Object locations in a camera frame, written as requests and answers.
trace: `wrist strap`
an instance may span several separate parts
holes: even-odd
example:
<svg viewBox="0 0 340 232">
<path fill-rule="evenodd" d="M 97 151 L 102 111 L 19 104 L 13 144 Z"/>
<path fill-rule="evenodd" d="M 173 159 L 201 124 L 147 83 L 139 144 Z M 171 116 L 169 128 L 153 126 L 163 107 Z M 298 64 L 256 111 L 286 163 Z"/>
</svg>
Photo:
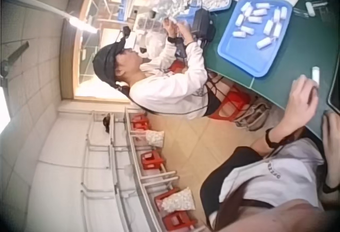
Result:
<svg viewBox="0 0 340 232">
<path fill-rule="evenodd" d="M 340 184 L 338 186 L 334 187 L 334 188 L 331 188 L 326 183 L 324 183 L 324 185 L 322 187 L 322 191 L 326 194 L 336 192 L 336 191 L 340 191 Z"/>
</svg>

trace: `blue tray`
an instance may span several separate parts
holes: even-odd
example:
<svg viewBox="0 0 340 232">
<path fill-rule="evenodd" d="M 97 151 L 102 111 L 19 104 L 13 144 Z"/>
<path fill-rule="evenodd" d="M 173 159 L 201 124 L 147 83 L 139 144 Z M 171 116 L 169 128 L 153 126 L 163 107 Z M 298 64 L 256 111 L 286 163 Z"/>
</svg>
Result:
<svg viewBox="0 0 340 232">
<path fill-rule="evenodd" d="M 254 8 L 256 3 L 269 3 L 272 5 L 272 7 L 268 10 L 268 14 L 262 17 L 262 24 L 250 23 L 247 20 L 243 22 L 242 25 L 255 29 L 253 36 L 247 35 L 246 38 L 235 38 L 233 37 L 233 31 L 238 29 L 238 27 L 235 25 L 235 21 L 241 13 L 241 7 L 246 2 L 251 2 Z M 266 37 L 266 35 L 263 33 L 263 30 L 267 21 L 273 18 L 274 9 L 277 7 L 281 8 L 282 6 L 287 7 L 287 18 L 284 21 L 281 20 L 282 30 L 280 37 L 276 41 L 273 41 L 271 45 L 259 50 L 256 46 L 256 43 Z M 217 49 L 219 56 L 255 77 L 264 76 L 271 67 L 280 48 L 291 15 L 292 6 L 290 3 L 284 0 L 239 0 L 222 36 L 222 39 L 219 42 Z"/>
</svg>

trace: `woman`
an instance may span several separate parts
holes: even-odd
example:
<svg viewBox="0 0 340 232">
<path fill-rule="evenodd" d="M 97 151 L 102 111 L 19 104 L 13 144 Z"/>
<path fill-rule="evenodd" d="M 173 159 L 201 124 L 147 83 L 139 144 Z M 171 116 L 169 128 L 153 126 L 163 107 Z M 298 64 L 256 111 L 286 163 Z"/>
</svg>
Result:
<svg viewBox="0 0 340 232">
<path fill-rule="evenodd" d="M 294 81 L 282 121 L 250 147 L 236 148 L 204 181 L 200 197 L 213 231 L 322 231 L 316 171 L 324 160 L 309 139 L 286 140 L 314 116 L 316 87 L 304 75 Z M 323 133 L 328 173 L 321 199 L 339 204 L 338 115 L 325 115 Z"/>
<path fill-rule="evenodd" d="M 184 73 L 169 72 L 175 61 L 176 26 L 166 20 L 168 38 L 159 57 L 149 63 L 131 49 L 124 49 L 125 38 L 102 48 L 93 60 L 96 75 L 125 94 L 146 111 L 160 115 L 181 115 L 188 119 L 211 115 L 229 91 L 222 81 L 207 82 L 202 49 L 194 41 L 189 28 L 178 23 L 188 56 Z M 125 82 L 120 86 L 116 82 Z"/>
</svg>

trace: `tiled floor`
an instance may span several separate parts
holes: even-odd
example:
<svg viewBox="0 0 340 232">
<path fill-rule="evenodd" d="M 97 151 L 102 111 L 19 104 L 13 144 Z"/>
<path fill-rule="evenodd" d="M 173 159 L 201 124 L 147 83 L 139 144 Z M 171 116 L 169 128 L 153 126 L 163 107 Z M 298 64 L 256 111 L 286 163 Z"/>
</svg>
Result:
<svg viewBox="0 0 340 232">
<path fill-rule="evenodd" d="M 166 167 L 177 170 L 179 187 L 189 187 L 193 193 L 196 210 L 193 216 L 205 224 L 205 215 L 199 191 L 206 177 L 221 165 L 240 145 L 249 145 L 264 134 L 238 129 L 234 123 L 209 118 L 187 121 L 176 117 L 148 115 L 152 129 L 165 131 L 163 156 Z"/>
</svg>

